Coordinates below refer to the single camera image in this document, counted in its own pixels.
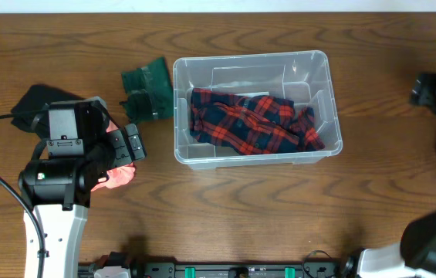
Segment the red navy plaid shirt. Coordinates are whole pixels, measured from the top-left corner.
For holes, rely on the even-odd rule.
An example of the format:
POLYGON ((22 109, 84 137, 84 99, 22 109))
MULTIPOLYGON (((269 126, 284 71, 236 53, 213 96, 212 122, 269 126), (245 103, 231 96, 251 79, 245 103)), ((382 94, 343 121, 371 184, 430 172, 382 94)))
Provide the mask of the red navy plaid shirt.
POLYGON ((321 151, 312 107, 272 96, 247 97, 195 88, 190 135, 199 143, 230 147, 240 155, 321 151))

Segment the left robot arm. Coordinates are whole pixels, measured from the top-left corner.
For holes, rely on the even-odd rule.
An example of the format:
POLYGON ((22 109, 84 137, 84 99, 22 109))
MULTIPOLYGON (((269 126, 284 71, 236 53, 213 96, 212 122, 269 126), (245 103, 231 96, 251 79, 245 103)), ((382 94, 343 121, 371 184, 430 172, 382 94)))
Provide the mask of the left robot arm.
POLYGON ((75 277, 92 192, 128 185, 146 153, 135 124, 95 126, 73 138, 44 139, 19 175, 25 199, 25 276, 75 277))

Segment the pink salmon garment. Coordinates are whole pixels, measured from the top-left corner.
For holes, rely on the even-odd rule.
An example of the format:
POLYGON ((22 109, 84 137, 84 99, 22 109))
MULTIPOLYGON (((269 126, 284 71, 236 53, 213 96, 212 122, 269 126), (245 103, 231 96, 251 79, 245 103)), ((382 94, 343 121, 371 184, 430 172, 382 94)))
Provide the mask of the pink salmon garment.
POLYGON ((134 163, 114 168, 107 171, 108 178, 100 179, 91 191, 94 192, 101 188, 119 188, 122 185, 129 184, 136 176, 137 166, 134 163))

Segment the dark green folded cloth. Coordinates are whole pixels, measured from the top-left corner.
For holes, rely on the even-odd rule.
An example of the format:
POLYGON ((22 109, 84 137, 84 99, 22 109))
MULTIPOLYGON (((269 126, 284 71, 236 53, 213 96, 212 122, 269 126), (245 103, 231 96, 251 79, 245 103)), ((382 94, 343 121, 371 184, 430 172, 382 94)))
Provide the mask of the dark green folded cloth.
POLYGON ((133 124, 174 116, 173 87, 164 57, 121 73, 127 99, 120 105, 133 124))

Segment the black folded cloth left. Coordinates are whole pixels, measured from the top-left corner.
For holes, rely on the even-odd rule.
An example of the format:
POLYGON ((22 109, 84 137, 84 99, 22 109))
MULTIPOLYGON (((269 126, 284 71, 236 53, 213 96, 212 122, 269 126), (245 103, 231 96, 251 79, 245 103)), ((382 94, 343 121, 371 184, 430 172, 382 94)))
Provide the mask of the black folded cloth left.
MULTIPOLYGON (((46 108, 46 105, 50 105, 53 102, 71 100, 82 100, 82 97, 53 86, 35 84, 30 86, 26 94, 11 109, 11 112, 19 114, 42 110, 46 108)), ((32 126, 35 117, 36 114, 14 117, 11 124, 26 133, 34 133, 41 139, 49 138, 48 114, 40 114, 38 122, 35 126, 32 126)))

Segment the clear plastic storage bin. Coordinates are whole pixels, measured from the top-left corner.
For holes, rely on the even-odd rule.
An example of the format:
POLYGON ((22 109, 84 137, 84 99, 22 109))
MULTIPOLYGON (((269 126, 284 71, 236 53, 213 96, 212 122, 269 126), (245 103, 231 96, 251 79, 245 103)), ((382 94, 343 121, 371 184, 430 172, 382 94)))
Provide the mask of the clear plastic storage bin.
POLYGON ((193 170, 259 164, 315 164, 343 149, 330 66, 320 50, 240 56, 186 57, 173 65, 174 156, 193 170), (314 126, 325 144, 316 152, 240 155, 230 147, 199 143, 189 133, 191 93, 268 95, 293 101, 296 110, 311 107, 314 126))

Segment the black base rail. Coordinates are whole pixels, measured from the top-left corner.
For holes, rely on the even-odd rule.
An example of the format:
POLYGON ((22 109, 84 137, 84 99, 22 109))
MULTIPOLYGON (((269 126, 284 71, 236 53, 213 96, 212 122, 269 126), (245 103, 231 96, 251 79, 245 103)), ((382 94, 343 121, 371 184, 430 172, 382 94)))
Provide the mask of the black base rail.
POLYGON ((77 278, 330 278, 355 277, 356 257, 334 259, 324 251, 311 252, 293 263, 178 263, 172 259, 136 260, 125 253, 102 256, 79 265, 77 278))

